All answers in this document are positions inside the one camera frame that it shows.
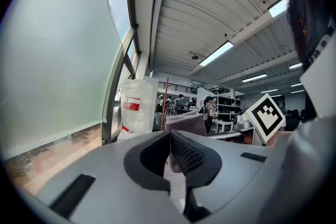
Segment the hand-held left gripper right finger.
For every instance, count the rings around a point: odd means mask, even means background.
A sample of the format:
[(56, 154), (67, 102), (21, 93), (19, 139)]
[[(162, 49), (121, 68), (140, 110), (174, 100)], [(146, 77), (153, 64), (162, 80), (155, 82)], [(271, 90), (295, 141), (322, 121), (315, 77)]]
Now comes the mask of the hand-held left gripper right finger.
[(171, 155), (185, 176), (186, 196), (183, 215), (190, 222), (197, 222), (211, 214), (197, 204), (193, 189), (208, 186), (222, 167), (219, 154), (181, 132), (171, 132)]

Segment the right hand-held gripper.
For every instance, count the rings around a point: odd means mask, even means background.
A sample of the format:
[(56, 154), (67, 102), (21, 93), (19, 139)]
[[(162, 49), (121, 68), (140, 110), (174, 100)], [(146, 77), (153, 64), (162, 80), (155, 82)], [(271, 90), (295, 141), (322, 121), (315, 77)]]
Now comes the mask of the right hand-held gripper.
[(234, 130), (240, 135), (232, 139), (247, 145), (274, 145), (286, 126), (285, 116), (269, 94), (240, 98), (242, 111), (234, 118)]

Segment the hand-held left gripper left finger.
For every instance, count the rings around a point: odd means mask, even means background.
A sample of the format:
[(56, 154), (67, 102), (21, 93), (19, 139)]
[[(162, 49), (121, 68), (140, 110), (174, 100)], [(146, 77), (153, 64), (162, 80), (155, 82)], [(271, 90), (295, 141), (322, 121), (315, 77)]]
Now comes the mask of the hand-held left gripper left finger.
[(170, 190), (170, 182), (164, 179), (166, 160), (170, 154), (170, 131), (131, 148), (124, 157), (128, 176), (139, 186), (148, 190)]

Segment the clear bagged water jug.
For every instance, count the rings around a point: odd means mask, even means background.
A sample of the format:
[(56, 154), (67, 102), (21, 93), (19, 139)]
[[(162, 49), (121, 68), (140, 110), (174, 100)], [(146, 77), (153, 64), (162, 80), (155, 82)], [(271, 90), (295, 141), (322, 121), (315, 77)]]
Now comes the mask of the clear bagged water jug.
[(144, 80), (127, 79), (121, 86), (122, 127), (129, 135), (150, 133), (154, 117), (154, 91)]

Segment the white shelf rack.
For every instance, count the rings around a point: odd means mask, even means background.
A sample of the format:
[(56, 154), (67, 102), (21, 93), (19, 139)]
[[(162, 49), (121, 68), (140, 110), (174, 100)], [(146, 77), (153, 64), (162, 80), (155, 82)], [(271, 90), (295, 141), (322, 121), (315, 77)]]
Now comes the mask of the white shelf rack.
[(240, 100), (217, 96), (213, 100), (217, 119), (224, 122), (232, 122), (234, 117), (241, 113)]

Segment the white table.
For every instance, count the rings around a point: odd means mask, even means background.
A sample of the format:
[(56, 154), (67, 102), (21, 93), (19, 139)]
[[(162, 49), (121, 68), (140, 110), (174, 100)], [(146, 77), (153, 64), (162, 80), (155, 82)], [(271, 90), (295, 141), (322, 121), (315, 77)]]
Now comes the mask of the white table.
[(221, 120), (214, 120), (215, 133), (227, 132), (233, 130), (233, 122), (225, 122)]

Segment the long ceiling light panel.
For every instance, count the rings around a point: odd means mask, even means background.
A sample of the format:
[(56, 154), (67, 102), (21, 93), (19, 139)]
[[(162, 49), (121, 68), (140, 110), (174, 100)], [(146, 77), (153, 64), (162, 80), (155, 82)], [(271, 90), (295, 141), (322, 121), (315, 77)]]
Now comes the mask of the long ceiling light panel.
[(284, 13), (289, 5), (289, 0), (278, 0), (268, 7), (268, 11), (272, 18)]
[(202, 62), (199, 63), (200, 66), (205, 67), (214, 60), (216, 60), (221, 55), (225, 54), (227, 51), (232, 49), (234, 45), (227, 41), (223, 45), (221, 45), (218, 49), (216, 49), (213, 53), (211, 53), (207, 58), (205, 58)]
[(243, 79), (242, 83), (248, 83), (248, 82), (256, 81), (256, 80), (263, 79), (263, 78), (266, 78), (266, 77), (267, 77), (267, 74), (263, 73), (263, 74), (260, 74), (258, 76), (254, 76), (254, 77)]

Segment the red-brown pole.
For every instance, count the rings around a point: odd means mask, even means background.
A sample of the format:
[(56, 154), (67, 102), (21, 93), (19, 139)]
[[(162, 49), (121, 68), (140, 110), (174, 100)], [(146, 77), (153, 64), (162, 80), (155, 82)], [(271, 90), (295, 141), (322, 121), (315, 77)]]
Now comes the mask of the red-brown pole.
[(165, 110), (166, 110), (166, 98), (167, 98), (167, 89), (168, 89), (169, 77), (166, 79), (165, 84), (165, 95), (164, 95), (164, 103), (163, 103), (163, 112), (161, 116), (161, 131), (164, 130), (164, 118), (165, 118)]

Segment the black railing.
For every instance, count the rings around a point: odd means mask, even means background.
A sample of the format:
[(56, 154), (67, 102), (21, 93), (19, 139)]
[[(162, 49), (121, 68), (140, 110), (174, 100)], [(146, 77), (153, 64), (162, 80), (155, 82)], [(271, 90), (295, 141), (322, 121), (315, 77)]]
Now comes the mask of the black railing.
[(186, 93), (197, 94), (197, 88), (182, 86), (182, 85), (173, 84), (173, 83), (166, 83), (166, 82), (162, 82), (162, 81), (158, 82), (158, 88), (168, 89), (168, 90), (171, 90), (171, 91), (182, 92), (183, 94), (186, 94)]

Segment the dark ceiling fixture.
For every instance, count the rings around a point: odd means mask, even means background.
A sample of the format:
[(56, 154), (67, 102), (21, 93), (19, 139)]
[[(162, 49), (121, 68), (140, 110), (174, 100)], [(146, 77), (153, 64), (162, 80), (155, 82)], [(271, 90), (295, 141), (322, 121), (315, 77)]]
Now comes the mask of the dark ceiling fixture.
[(206, 58), (205, 55), (203, 54), (199, 54), (199, 53), (196, 53), (196, 52), (192, 52), (192, 51), (189, 51), (189, 54), (192, 56), (192, 59), (193, 60), (204, 60)]

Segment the person's black shirt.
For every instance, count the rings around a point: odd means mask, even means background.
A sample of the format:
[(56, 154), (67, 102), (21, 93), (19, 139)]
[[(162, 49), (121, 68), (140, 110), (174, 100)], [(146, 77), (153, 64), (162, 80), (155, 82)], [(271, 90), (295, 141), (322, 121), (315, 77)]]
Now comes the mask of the person's black shirt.
[(336, 33), (336, 19), (325, 0), (289, 0), (287, 14), (295, 50), (306, 71)]

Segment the pale green roller blind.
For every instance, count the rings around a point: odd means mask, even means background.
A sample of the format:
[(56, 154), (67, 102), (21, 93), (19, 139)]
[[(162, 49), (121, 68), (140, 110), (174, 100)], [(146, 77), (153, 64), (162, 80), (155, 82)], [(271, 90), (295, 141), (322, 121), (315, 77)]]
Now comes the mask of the pale green roller blind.
[(0, 23), (0, 156), (99, 124), (121, 49), (108, 0), (13, 0)]

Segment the dark grey window frame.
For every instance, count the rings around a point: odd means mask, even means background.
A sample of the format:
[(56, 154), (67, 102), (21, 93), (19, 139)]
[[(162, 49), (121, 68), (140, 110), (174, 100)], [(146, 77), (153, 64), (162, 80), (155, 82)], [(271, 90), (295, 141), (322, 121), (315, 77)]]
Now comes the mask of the dark grey window frame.
[(130, 78), (135, 77), (135, 70), (129, 57), (130, 47), (133, 47), (137, 54), (140, 53), (137, 41), (139, 25), (136, 23), (134, 0), (108, 0), (108, 4), (113, 23), (117, 29), (117, 40), (121, 44), (117, 46), (117, 56), (112, 67), (104, 101), (103, 122), (100, 125), (102, 145), (113, 142), (112, 136), (118, 135), (121, 130), (118, 128), (116, 132), (112, 132), (113, 111), (116, 106), (120, 106), (120, 101), (115, 100), (115, 96), (120, 89), (119, 83), (123, 82), (120, 76), (124, 70), (128, 71), (127, 74)]

